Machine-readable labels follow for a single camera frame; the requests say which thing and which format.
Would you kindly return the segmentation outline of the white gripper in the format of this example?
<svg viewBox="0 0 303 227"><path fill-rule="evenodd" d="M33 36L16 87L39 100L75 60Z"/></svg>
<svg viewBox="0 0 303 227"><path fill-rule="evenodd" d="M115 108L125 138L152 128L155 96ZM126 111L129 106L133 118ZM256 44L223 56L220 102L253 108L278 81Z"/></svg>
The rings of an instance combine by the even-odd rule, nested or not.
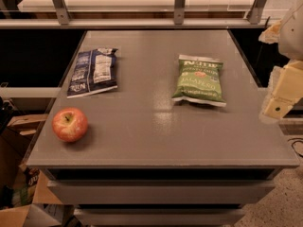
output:
<svg viewBox="0 0 303 227"><path fill-rule="evenodd" d="M278 42L281 22L277 21L266 28L258 37L265 44ZM283 67L275 66L271 77L271 96L264 98L259 120L265 124L281 120L303 97L303 61L290 60Z"/></svg>

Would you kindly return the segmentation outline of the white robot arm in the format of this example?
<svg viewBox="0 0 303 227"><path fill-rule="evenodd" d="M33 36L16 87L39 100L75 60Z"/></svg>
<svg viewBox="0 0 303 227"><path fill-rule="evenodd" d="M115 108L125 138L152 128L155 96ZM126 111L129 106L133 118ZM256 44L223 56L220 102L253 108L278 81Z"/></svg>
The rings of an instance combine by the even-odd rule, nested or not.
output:
<svg viewBox="0 0 303 227"><path fill-rule="evenodd" d="M303 0L296 0L283 19L258 39L265 44L277 43L278 52L290 60L271 72L259 114L263 123L275 123L303 98Z"/></svg>

